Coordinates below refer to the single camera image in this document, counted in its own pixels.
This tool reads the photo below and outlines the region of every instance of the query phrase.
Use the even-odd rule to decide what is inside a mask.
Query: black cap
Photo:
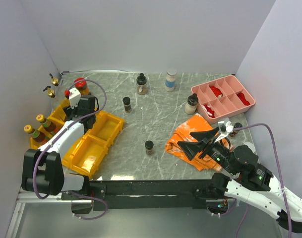
[[[150,149],[153,149],[154,143],[153,143],[153,141],[148,140],[148,141],[145,142],[144,145],[145,145],[145,148],[146,148],[146,149],[149,149],[149,150],[150,150]]]
[[[144,73],[140,73],[140,75],[136,78],[136,83],[138,85],[144,85],[144,84],[146,84],[146,81],[147,81],[147,79],[144,76]]]
[[[240,128],[242,127],[242,124],[240,122],[235,123],[234,128]]]
[[[130,104],[130,98],[129,97],[124,97],[122,99],[122,101],[123,101],[124,105],[129,105]]]
[[[198,103],[198,97],[197,94],[193,93],[190,95],[187,99],[187,103],[190,104],[191,106],[195,106]]]

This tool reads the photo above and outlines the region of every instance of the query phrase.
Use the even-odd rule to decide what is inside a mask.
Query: blue label
[[[175,81],[174,82],[170,82],[170,81],[167,81],[167,79],[166,79],[165,80],[165,86],[168,87],[168,88],[174,88]]]

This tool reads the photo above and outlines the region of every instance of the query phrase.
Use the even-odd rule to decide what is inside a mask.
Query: yellow bin
[[[65,102],[61,103],[48,117],[58,127],[62,128],[66,116],[62,110]],[[125,120],[118,118],[110,113],[101,111],[96,114],[96,122],[93,128],[88,130],[85,135],[78,139],[61,159],[62,165],[78,172],[82,175],[92,176],[108,153],[109,147],[113,144],[116,136],[122,130]],[[51,136],[44,130],[43,126],[38,128],[47,136]],[[30,138],[31,148],[38,149],[40,146],[35,140]]]

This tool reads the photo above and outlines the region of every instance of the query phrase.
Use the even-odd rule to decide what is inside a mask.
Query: gray marble table
[[[165,73],[146,73],[149,87],[146,95],[136,93],[138,73],[131,72],[77,72],[63,73],[58,97],[76,78],[84,77],[99,82],[107,92],[105,111],[126,120],[123,131],[116,137],[94,175],[94,180],[158,180],[210,179],[215,171],[199,172],[194,166],[165,152],[165,143],[174,130],[188,118],[184,106],[191,87],[227,74],[179,73],[175,90],[164,89]],[[90,91],[103,104],[101,90],[88,83]],[[131,98],[132,112],[125,113],[122,98]],[[247,125],[244,114],[230,118],[232,122]],[[154,154],[146,156],[144,142],[154,142]],[[235,145],[252,142],[249,130],[241,131],[230,141]]]

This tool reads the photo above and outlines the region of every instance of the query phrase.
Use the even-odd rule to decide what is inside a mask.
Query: red cloth
[[[217,98],[220,98],[220,97],[223,96],[223,95],[222,95],[222,92],[220,91],[219,88],[216,88],[215,86],[209,86],[209,87],[210,87],[211,91],[215,94],[215,96],[216,96]]]
[[[213,111],[210,106],[204,105],[204,109],[211,118],[215,118],[215,111]]]
[[[245,99],[245,96],[244,96],[243,93],[238,93],[237,96],[243,102],[243,104],[245,106],[249,106],[250,105],[250,102]]]

